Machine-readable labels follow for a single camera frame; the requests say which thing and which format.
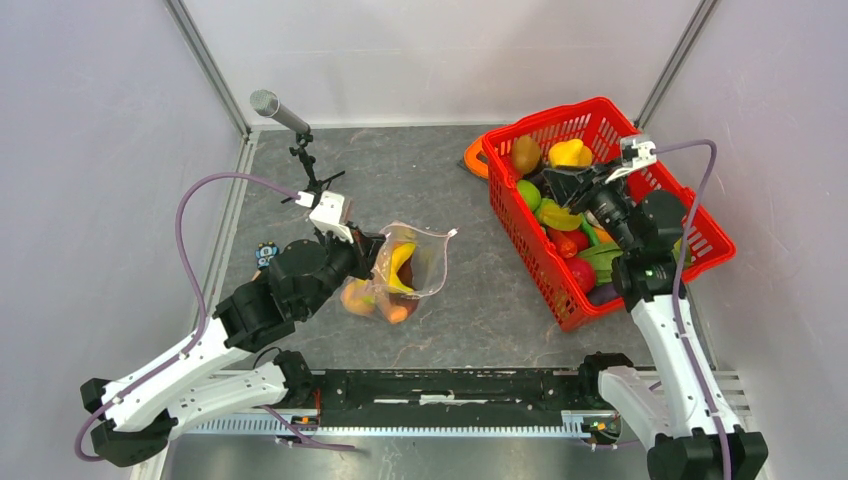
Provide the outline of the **yellow bell pepper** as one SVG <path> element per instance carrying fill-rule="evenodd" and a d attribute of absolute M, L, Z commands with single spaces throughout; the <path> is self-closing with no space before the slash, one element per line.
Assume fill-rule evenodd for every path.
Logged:
<path fill-rule="evenodd" d="M 592 151 L 579 138 L 557 142 L 548 151 L 548 164 L 551 167 L 586 168 L 592 162 Z"/>

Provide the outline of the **orange fruit with leaf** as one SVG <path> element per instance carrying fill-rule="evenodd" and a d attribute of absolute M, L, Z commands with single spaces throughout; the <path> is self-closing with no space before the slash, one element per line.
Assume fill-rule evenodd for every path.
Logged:
<path fill-rule="evenodd" d="M 353 278 L 340 295 L 343 307 L 350 313 L 368 316 L 376 309 L 376 300 L 369 281 Z"/>

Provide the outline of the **yellow banana bunch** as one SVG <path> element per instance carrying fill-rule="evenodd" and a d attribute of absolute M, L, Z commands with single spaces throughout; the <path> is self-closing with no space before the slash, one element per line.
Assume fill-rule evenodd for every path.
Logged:
<path fill-rule="evenodd" d="M 410 294 L 414 291 L 413 288 L 404 283 L 399 272 L 401 267 L 411 258 L 416 250 L 414 243 L 396 243 L 390 254 L 390 265 L 388 275 L 388 285 L 392 292 Z"/>

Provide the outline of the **clear zip top bag pink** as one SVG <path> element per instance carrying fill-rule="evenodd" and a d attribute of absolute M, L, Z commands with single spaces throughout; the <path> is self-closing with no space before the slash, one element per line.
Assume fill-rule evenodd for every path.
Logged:
<path fill-rule="evenodd" d="M 340 304 L 350 314 L 399 324 L 443 288 L 449 242 L 458 230 L 440 233 L 393 222 L 381 233 L 386 242 L 378 252 L 372 277 L 348 279 Z"/>

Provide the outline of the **papaya slice orange brown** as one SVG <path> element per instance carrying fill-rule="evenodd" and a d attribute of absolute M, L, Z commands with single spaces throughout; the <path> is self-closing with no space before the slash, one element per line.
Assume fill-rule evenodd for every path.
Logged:
<path fill-rule="evenodd" d="M 411 260 L 409 259 L 399 272 L 400 279 L 408 286 L 414 285 L 414 274 Z M 413 293 L 394 293 L 389 285 L 378 300 L 378 307 L 390 324 L 399 324 L 407 320 L 418 308 L 420 299 Z"/>

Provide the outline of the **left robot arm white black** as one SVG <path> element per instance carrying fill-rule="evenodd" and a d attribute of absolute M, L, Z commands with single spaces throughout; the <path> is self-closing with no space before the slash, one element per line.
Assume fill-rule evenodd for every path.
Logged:
<path fill-rule="evenodd" d="M 326 233 L 291 242 L 157 359 L 119 380 L 85 382 L 80 393 L 90 416 L 75 441 L 78 457 L 133 466 L 217 417 L 246 408 L 306 405 L 316 386 L 299 352 L 282 351 L 228 379 L 210 377 L 292 334 L 348 278 L 372 278 L 386 237 L 358 228 L 351 233 L 350 240 Z"/>

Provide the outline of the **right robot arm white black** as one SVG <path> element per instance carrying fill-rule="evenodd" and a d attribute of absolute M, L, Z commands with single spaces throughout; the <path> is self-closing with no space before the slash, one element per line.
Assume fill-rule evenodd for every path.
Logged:
<path fill-rule="evenodd" d="M 629 172 L 564 167 L 543 177 L 559 205 L 591 213 L 621 249 L 614 289 L 649 347 L 664 398 L 625 365 L 584 374 L 578 396 L 621 414 L 646 450 L 653 479 L 755 479 L 768 458 L 766 441 L 746 431 L 728 404 L 692 325 L 682 268 L 684 223 L 693 216 L 666 190 L 633 201 L 624 185 Z"/>

